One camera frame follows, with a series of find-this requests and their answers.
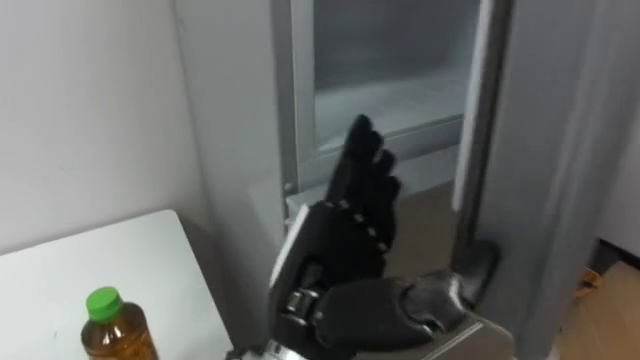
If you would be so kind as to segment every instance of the refrigerator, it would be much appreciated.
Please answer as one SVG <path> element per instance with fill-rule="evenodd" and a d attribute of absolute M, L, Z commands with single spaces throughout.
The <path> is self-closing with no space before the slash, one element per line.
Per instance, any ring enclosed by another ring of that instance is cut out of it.
<path fill-rule="evenodd" d="M 403 197 L 453 184 L 454 254 L 500 247 L 478 315 L 518 359 L 548 356 L 636 111 L 640 3 L 179 0 L 176 16 L 213 222 L 250 310 L 230 327 L 264 333 L 287 224 L 322 198 L 362 113 Z"/>

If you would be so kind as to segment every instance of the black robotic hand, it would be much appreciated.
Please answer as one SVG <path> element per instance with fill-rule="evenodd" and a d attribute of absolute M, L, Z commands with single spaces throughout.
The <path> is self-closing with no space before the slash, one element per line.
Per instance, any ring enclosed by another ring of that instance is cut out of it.
<path fill-rule="evenodd" d="M 472 241 L 451 269 L 382 279 L 400 191 L 390 175 L 395 159 L 382 145 L 369 119 L 358 117 L 325 200 L 302 208 L 274 267 L 271 338 L 307 360 L 402 350 L 452 331 L 497 264 L 493 245 Z"/>
<path fill-rule="evenodd" d="M 270 331 L 307 359 L 350 359 L 353 349 L 324 346 L 314 331 L 316 301 L 332 287 L 380 278 L 396 232 L 394 203 L 400 183 L 394 156 L 366 116 L 344 145 L 324 201 L 303 208 L 274 269 Z"/>

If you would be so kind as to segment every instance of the plastic bottle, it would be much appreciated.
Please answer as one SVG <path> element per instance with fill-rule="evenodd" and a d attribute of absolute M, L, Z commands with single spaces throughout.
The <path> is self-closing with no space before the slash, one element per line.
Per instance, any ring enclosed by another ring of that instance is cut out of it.
<path fill-rule="evenodd" d="M 91 360 L 157 360 L 158 354 L 140 306 L 123 302 L 118 290 L 103 287 L 87 297 L 89 321 L 82 345 Z"/>

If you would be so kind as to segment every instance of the brown liquid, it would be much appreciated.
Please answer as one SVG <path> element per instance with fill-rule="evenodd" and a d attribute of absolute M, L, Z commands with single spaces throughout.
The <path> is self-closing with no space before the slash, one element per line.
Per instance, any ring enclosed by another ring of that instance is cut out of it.
<path fill-rule="evenodd" d="M 91 360 L 158 360 L 147 319 L 134 303 L 124 303 L 120 314 L 108 323 L 87 321 L 82 345 Z"/>

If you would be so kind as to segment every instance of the white table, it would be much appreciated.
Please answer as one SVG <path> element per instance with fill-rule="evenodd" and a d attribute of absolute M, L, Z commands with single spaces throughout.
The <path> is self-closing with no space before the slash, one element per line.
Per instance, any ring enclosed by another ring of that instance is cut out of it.
<path fill-rule="evenodd" d="M 87 359 L 84 301 L 111 285 L 140 305 L 163 360 L 231 342 L 178 217 L 161 211 L 0 256 L 0 359 Z"/>

